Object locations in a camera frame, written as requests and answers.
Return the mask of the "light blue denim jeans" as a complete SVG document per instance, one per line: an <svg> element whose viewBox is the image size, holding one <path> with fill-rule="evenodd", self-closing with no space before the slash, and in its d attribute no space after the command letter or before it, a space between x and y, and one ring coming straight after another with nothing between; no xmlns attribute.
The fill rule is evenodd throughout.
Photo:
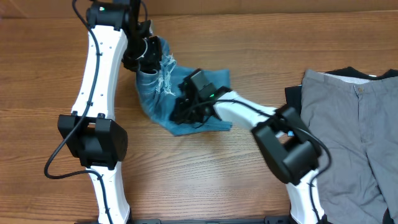
<svg viewBox="0 0 398 224"><path fill-rule="evenodd" d="M170 120L177 98L182 96L178 85L194 69L177 64L170 52L169 43L160 38L162 59L160 70L136 73L136 90L142 110L155 123L174 136L202 133L207 131L229 131L232 123L211 117L205 124L176 124Z"/></svg>

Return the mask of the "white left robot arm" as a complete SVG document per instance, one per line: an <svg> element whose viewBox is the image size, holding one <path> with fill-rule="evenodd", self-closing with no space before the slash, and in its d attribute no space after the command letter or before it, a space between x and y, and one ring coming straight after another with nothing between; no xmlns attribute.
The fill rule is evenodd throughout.
<svg viewBox="0 0 398 224"><path fill-rule="evenodd" d="M62 142L50 163L67 146L79 159L93 183L99 208L97 223L132 223L127 202L122 161L127 152L127 132L115 121L114 101L119 69L137 74L158 74L162 48L153 34L152 21L139 21L141 0L93 1L78 18L88 30L88 53L79 94L71 112L58 117Z"/></svg>

